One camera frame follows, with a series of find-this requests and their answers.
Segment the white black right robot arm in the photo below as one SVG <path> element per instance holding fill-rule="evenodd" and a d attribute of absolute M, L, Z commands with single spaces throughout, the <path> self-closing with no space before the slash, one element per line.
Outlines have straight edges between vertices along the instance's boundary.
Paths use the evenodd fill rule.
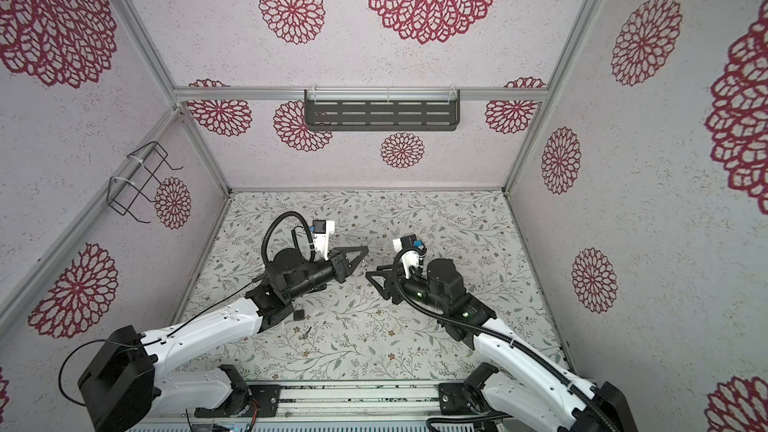
<path fill-rule="evenodd" d="M 380 266 L 366 275 L 380 296 L 406 302 L 436 319 L 457 342 L 483 357 L 464 381 L 462 409 L 489 419 L 508 416 L 534 431 L 634 431 L 625 395 L 550 360 L 467 291 L 450 259 L 434 259 L 420 272 Z"/>

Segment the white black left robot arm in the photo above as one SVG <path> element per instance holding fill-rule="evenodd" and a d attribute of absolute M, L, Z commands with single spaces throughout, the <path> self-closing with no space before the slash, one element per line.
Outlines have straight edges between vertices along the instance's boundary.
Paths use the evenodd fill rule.
<path fill-rule="evenodd" d="M 182 410 L 205 418 L 250 410 L 251 388 L 234 365 L 203 372 L 181 372 L 179 366 L 280 324 L 293 313 L 295 299 L 324 290 L 332 280 L 345 282 L 368 252 L 365 246 L 337 247 L 310 262 L 297 250 L 283 249 L 258 285 L 228 305 L 161 329 L 116 330 L 78 380 L 94 429 L 127 431 L 148 416 Z"/>

